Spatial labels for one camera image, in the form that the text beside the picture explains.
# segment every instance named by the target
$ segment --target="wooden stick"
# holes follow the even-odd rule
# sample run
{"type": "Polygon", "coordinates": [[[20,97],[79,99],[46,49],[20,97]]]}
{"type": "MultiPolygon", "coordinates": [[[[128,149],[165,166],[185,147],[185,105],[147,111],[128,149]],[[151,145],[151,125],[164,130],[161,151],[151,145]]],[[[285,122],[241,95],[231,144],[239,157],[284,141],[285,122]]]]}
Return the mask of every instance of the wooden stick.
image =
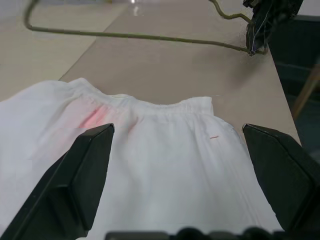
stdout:
{"type": "Polygon", "coordinates": [[[304,84],[301,92],[299,93],[299,96],[297,97],[297,99],[293,104],[293,107],[291,109],[291,114],[294,120],[298,118],[302,108],[305,106],[311,93],[316,88],[319,80],[320,80],[320,63],[317,63],[313,67],[308,79],[306,80],[306,83],[304,84]]]}

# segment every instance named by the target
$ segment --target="gray floor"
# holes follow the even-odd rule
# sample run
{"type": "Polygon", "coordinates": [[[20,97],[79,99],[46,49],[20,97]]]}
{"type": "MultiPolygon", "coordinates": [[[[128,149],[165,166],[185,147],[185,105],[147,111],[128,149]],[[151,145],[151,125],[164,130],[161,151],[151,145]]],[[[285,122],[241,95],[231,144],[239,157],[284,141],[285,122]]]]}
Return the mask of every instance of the gray floor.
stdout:
{"type": "MultiPolygon", "coordinates": [[[[296,97],[286,95],[289,106],[292,106],[296,97]]],[[[309,100],[295,126],[303,148],[320,163],[320,101],[309,100]]]]}

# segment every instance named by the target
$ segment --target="beige table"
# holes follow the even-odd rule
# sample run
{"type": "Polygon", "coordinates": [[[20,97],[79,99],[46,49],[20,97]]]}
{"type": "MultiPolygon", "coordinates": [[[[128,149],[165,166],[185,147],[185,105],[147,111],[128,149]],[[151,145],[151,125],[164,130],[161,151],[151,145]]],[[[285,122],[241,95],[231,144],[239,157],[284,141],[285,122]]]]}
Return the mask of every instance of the beige table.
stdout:
{"type": "MultiPolygon", "coordinates": [[[[96,5],[56,1],[60,4],[39,4],[32,14],[32,24],[103,31],[128,6],[127,3],[96,5]]],[[[1,13],[6,12],[6,8],[1,7],[6,5],[14,6],[10,1],[2,1],[0,19],[1,13]]],[[[32,32],[23,25],[22,13],[16,14],[0,20],[0,101],[38,82],[58,80],[96,40],[94,36],[32,32]]]]}
{"type": "MultiPolygon", "coordinates": [[[[244,9],[250,15],[242,0],[224,0],[221,8],[228,14],[244,9]]],[[[206,0],[138,0],[106,31],[245,46],[246,23],[222,19],[206,0]]],[[[270,53],[250,57],[211,45],[98,38],[61,80],[80,77],[105,94],[128,94],[154,104],[210,96],[214,115],[239,133],[243,124],[250,123],[277,129],[299,141],[270,53]]]]}

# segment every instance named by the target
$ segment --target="white garment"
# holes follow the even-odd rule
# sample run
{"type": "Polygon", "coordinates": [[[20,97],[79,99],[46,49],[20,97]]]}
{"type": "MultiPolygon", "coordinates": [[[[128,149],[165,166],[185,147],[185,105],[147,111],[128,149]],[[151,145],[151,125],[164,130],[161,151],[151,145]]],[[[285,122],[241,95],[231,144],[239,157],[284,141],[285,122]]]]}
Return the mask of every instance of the white garment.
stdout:
{"type": "Polygon", "coordinates": [[[0,103],[0,235],[45,171],[88,128],[114,123],[105,187],[87,239],[187,226],[281,229],[233,127],[210,97],[155,105],[85,79],[44,81],[0,103]]]}

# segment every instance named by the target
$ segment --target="wire hanger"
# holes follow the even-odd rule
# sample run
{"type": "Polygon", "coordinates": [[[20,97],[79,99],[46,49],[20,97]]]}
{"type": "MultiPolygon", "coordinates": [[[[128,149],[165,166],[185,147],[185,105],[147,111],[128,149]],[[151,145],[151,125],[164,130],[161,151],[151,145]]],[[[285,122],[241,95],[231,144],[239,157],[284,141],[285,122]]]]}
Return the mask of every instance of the wire hanger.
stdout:
{"type": "MultiPolygon", "coordinates": [[[[242,18],[248,24],[251,23],[251,20],[242,13],[236,13],[232,15],[225,14],[217,0],[209,0],[215,6],[218,14],[224,19],[231,20],[236,18],[242,18]]],[[[204,44],[204,45],[215,45],[228,49],[233,49],[240,52],[250,53],[249,50],[245,47],[235,46],[231,44],[227,44],[219,41],[211,41],[211,40],[200,40],[200,39],[189,39],[189,38],[181,38],[181,37],[169,37],[169,36],[161,36],[161,35],[147,35],[147,34],[132,34],[132,33],[117,33],[117,32],[95,32],[95,31],[84,31],[84,30],[70,30],[70,29],[60,29],[60,28],[47,28],[41,26],[33,26],[30,24],[30,19],[32,16],[32,12],[37,6],[40,0],[31,0],[29,5],[26,7],[23,15],[23,24],[24,26],[35,32],[43,32],[43,33],[53,33],[53,34],[65,34],[65,35],[79,35],[79,36],[95,36],[95,37],[109,37],[109,38],[123,38],[123,39],[144,39],[144,40],[158,40],[158,41],[169,41],[169,42],[180,42],[180,43],[189,43],[189,44],[204,44]]],[[[257,51],[257,54],[266,54],[266,51],[257,51]]]]}

